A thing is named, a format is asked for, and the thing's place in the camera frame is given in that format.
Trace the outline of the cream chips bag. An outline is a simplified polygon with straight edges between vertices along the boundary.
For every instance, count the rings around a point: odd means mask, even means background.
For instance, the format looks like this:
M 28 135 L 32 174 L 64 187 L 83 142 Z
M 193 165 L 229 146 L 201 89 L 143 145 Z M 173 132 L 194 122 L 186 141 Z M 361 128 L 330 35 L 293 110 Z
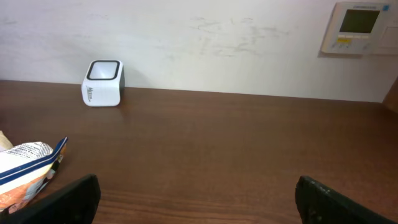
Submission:
M 1 133 L 1 216 L 25 207 L 53 179 L 68 138 L 52 148 L 44 142 L 13 146 Z

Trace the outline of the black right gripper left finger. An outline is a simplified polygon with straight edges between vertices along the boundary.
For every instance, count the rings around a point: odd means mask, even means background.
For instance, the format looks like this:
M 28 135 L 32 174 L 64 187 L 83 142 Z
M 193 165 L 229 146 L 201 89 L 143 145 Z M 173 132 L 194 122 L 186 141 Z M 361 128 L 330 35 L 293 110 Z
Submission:
M 91 224 L 100 202 L 98 178 L 88 174 L 14 213 L 3 215 L 3 224 Z

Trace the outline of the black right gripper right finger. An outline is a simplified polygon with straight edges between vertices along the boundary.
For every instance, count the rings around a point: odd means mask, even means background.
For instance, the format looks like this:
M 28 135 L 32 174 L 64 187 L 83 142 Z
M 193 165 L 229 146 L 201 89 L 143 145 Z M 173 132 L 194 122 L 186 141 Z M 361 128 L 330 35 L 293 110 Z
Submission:
M 397 224 L 306 175 L 296 184 L 295 203 L 306 224 Z

